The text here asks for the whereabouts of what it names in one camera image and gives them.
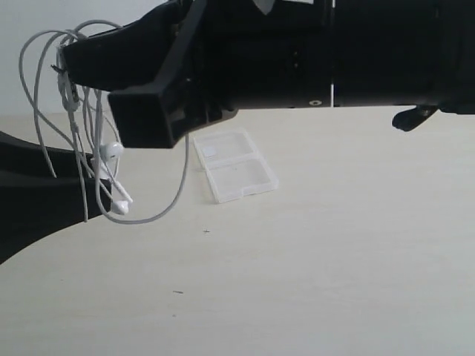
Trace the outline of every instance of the white table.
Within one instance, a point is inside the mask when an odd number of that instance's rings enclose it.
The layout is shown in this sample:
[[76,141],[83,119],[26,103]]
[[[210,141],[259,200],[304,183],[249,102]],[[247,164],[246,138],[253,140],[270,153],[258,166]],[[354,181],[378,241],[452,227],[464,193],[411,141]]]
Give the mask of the white table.
[[[163,220],[99,218],[32,245],[0,266],[0,355],[473,355],[475,121],[404,134],[395,112],[206,129],[245,127],[280,188],[215,205],[193,154]],[[0,129],[34,137],[26,119]],[[127,152],[132,217],[168,204],[182,166],[183,142]]]

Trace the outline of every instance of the earbud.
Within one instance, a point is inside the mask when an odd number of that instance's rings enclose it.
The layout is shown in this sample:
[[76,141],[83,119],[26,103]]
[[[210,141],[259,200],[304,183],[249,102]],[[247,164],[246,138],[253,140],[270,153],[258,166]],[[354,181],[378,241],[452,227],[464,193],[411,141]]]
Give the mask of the earbud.
[[117,215],[127,215],[128,214],[128,201],[127,200],[117,200],[112,202],[111,211]]
[[101,159],[107,163],[111,159],[116,159],[122,156],[124,153],[124,146],[119,142],[111,142],[107,145],[102,145],[99,149],[101,153]]

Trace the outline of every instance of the transparent plastic box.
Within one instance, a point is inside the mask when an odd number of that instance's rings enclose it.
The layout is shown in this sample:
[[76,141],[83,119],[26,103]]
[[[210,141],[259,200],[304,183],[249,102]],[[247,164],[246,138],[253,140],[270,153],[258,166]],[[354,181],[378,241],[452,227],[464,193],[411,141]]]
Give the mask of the transparent plastic box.
[[217,202],[273,191],[278,179],[244,129],[194,138]]

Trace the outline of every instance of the background wall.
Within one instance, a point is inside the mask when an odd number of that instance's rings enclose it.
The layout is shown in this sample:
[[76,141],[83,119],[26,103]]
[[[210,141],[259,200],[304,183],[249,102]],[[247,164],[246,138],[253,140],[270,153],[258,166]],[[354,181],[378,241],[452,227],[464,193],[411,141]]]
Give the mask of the background wall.
[[[18,57],[23,44],[41,30],[75,27],[89,19],[107,19],[127,24],[138,19],[163,0],[1,0],[0,4],[0,115],[30,113],[18,76]],[[27,52],[25,69],[29,83],[46,37]],[[51,70],[45,73],[41,107],[46,113],[62,111]]]

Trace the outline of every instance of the table surface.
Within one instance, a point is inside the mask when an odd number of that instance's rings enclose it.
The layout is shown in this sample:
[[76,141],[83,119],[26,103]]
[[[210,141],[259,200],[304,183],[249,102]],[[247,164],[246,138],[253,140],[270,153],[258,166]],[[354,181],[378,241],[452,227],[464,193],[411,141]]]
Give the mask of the table surface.
[[[474,355],[475,121],[405,134],[394,113],[247,111],[198,132],[247,129],[280,188],[214,204],[193,152],[161,221],[32,245],[0,266],[0,354]],[[0,129],[34,138],[30,119]],[[131,217],[168,205],[183,152],[126,151]]]

